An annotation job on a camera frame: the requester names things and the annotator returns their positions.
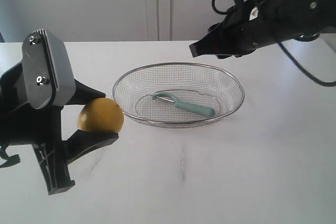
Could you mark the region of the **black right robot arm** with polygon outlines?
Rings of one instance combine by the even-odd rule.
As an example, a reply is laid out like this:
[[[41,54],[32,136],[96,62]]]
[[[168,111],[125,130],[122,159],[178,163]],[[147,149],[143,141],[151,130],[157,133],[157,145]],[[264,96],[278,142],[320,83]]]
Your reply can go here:
[[[335,26],[335,0],[234,0],[224,21],[190,45],[193,57],[244,56],[291,39],[313,39]]]

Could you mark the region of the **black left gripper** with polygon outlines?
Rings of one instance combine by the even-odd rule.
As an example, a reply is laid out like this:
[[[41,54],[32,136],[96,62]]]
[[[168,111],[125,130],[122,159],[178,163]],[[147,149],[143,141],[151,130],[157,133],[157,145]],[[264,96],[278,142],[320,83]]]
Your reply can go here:
[[[86,105],[106,94],[75,79],[76,90],[66,105]],[[31,145],[43,174],[48,194],[68,191],[75,185],[68,165],[99,148],[113,144],[118,133],[76,130],[61,139],[61,107],[36,110],[27,101],[21,63],[1,76],[1,168],[21,162],[19,154],[9,155],[9,146]]]

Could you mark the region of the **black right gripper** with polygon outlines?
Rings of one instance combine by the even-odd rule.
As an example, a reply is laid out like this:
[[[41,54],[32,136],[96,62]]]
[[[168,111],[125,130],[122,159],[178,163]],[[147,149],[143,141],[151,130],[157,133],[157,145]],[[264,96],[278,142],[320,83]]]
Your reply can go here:
[[[212,0],[213,11],[225,15],[225,18],[210,27],[205,37],[189,45],[192,57],[241,57],[277,43],[261,10],[266,0],[234,0],[234,5],[226,11],[218,10],[216,1]]]

